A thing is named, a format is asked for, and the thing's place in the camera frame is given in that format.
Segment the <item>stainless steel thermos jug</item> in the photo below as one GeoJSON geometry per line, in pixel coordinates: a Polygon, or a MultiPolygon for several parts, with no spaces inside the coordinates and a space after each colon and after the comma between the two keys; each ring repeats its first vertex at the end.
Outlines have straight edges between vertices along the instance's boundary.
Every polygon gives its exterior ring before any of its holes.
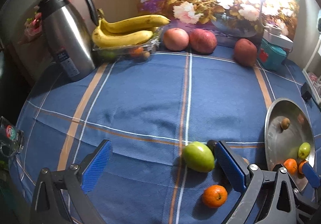
{"type": "MultiPolygon", "coordinates": [[[[95,25],[99,24],[92,0],[84,0],[95,25]]],[[[71,81],[78,81],[95,69],[93,42],[87,25],[69,0],[41,0],[38,3],[42,31],[50,54],[71,81]]]]}

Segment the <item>large steel bowl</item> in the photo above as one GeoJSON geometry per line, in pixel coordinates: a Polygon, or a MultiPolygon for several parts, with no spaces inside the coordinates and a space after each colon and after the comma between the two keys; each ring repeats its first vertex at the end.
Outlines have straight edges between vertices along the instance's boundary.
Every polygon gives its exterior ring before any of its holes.
{"type": "Polygon", "coordinates": [[[314,136],[304,112],[288,98],[273,101],[267,111],[264,125],[265,158],[269,171],[289,158],[300,163],[298,149],[304,142],[311,145],[311,152],[306,159],[315,167],[314,136]],[[290,119],[291,124],[288,129],[282,130],[280,123],[285,117],[290,119]]]}

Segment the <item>black power adapter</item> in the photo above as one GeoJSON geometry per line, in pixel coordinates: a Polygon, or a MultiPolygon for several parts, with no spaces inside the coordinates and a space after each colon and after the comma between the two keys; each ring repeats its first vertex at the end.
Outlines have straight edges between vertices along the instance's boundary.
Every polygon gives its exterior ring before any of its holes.
{"type": "Polygon", "coordinates": [[[304,83],[300,88],[301,97],[305,102],[308,102],[312,98],[311,87],[308,83],[304,83]]]}

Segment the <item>pink apple left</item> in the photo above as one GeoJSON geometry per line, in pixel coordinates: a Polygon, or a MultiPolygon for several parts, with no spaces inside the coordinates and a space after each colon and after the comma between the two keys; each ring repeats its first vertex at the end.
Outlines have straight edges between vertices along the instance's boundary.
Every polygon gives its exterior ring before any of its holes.
{"type": "Polygon", "coordinates": [[[182,51],[188,47],[189,35],[183,29],[171,28],[164,33],[163,43],[168,50],[182,51]]]}

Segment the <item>red apple middle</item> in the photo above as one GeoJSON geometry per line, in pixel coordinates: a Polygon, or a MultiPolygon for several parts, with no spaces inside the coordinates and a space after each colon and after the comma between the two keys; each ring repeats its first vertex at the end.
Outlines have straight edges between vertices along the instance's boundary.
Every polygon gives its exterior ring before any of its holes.
{"type": "Polygon", "coordinates": [[[189,33],[191,48],[200,54],[212,54],[218,45],[214,33],[204,29],[193,29],[189,33]]]}

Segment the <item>green apple in bowl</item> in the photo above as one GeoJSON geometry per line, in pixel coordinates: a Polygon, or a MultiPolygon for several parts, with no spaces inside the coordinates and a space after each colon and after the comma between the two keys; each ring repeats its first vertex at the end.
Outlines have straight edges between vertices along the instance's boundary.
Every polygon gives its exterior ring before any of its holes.
{"type": "Polygon", "coordinates": [[[300,160],[305,160],[311,152],[311,145],[308,142],[304,142],[300,145],[298,149],[298,158],[300,160]]]}

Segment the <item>blue plaid tablecloth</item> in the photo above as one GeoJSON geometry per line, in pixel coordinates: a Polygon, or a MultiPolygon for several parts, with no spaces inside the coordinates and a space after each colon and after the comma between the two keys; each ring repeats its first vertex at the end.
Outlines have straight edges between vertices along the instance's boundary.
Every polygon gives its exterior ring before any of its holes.
{"type": "Polygon", "coordinates": [[[291,61],[278,73],[246,68],[232,56],[227,47],[210,56],[159,52],[147,62],[104,64],[74,83],[48,67],[18,118],[25,145],[10,165],[18,191],[30,203],[41,169],[79,163],[108,139],[112,158],[89,193],[106,223],[221,223],[239,193],[220,169],[187,169],[186,144],[224,140],[264,167],[265,114],[272,101],[289,98],[320,146],[320,111],[301,98],[301,69],[291,61]],[[201,199],[212,185],[228,192],[219,208],[201,199]]]}

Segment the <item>dark red apple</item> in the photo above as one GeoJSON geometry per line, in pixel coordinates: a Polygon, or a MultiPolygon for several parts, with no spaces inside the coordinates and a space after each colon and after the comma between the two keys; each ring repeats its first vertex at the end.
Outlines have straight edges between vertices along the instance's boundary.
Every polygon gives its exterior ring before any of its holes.
{"type": "Polygon", "coordinates": [[[257,48],[251,41],[241,38],[235,44],[233,57],[240,65],[252,67],[257,59],[257,48]]]}

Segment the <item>orange mandarin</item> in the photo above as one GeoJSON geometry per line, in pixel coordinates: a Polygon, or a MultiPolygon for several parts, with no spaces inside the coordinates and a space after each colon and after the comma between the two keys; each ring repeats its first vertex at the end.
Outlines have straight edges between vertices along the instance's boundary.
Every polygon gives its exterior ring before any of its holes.
{"type": "Polygon", "coordinates": [[[204,190],[201,199],[209,208],[221,207],[228,198],[227,190],[221,185],[212,185],[204,190]]]}
{"type": "Polygon", "coordinates": [[[298,170],[298,165],[295,159],[289,158],[283,163],[284,167],[290,175],[295,175],[298,170]]]}

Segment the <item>green apple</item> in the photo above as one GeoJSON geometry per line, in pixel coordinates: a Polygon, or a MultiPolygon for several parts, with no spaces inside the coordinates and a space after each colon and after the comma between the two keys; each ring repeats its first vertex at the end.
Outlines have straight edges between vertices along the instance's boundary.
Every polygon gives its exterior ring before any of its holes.
{"type": "Polygon", "coordinates": [[[182,158],[187,167],[196,172],[209,173],[215,167],[212,151],[205,144],[197,141],[184,147],[182,158]]]}
{"type": "Polygon", "coordinates": [[[298,149],[298,158],[300,160],[305,160],[311,152],[311,145],[308,142],[304,142],[300,145],[298,149]]]}

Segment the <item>dark plum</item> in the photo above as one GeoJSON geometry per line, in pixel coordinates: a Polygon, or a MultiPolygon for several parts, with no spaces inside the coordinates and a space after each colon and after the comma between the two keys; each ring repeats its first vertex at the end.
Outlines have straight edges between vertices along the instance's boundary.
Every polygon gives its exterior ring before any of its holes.
{"type": "Polygon", "coordinates": [[[215,140],[209,140],[209,141],[207,141],[206,146],[211,150],[213,156],[215,157],[216,141],[215,140]]]}

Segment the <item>clear plastic fruit tray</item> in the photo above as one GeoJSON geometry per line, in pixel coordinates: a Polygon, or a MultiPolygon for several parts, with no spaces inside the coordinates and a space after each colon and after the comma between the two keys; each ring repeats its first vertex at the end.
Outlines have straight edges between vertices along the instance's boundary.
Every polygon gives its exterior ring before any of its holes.
{"type": "Polygon", "coordinates": [[[146,61],[159,48],[162,32],[163,28],[157,28],[151,39],[143,44],[108,48],[95,47],[92,53],[101,62],[115,61],[117,59],[146,61]]]}

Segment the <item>teal plastic box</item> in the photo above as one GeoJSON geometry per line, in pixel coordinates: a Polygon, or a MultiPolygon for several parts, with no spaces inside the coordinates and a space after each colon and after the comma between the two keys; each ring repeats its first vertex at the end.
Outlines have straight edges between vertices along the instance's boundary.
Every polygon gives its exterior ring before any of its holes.
{"type": "Polygon", "coordinates": [[[286,52],[279,46],[270,44],[264,38],[258,51],[258,60],[266,70],[277,71],[286,58],[286,52]]]}

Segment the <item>yellow banana bunch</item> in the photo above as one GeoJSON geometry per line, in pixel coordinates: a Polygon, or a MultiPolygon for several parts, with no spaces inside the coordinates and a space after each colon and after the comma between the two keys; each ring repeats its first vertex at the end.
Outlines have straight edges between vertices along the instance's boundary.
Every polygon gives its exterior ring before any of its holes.
{"type": "Polygon", "coordinates": [[[92,41],[100,48],[139,45],[150,40],[159,27],[170,23],[163,15],[147,14],[109,23],[101,8],[99,24],[92,32],[92,41]]]}

